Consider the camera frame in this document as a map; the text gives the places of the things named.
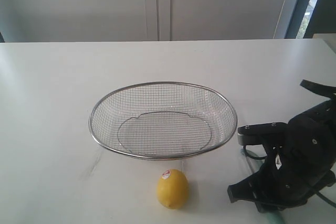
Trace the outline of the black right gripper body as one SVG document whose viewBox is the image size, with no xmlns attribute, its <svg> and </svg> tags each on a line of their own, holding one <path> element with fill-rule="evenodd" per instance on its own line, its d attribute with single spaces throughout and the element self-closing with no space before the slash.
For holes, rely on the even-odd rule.
<svg viewBox="0 0 336 224">
<path fill-rule="evenodd" d="M 302 205 L 335 184 L 335 101 L 295 116 L 280 135 L 265 142 L 259 170 L 263 190 L 280 205 Z"/>
</svg>

